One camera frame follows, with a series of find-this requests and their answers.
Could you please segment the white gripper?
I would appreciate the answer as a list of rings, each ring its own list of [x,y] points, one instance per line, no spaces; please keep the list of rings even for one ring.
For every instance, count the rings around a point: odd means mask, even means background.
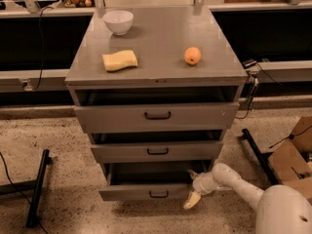
[[[192,186],[195,191],[189,192],[183,208],[185,210],[190,210],[201,200],[201,195],[207,195],[217,190],[218,183],[215,181],[212,172],[200,174],[192,170],[187,170],[187,172],[193,179]]]

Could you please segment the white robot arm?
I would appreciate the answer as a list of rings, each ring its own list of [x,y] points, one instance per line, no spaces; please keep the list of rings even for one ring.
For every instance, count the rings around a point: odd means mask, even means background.
[[[233,190],[256,212],[255,234],[312,234],[311,204],[297,190],[281,184],[262,190],[223,163],[207,173],[188,172],[192,190],[183,205],[186,210],[213,191]]]

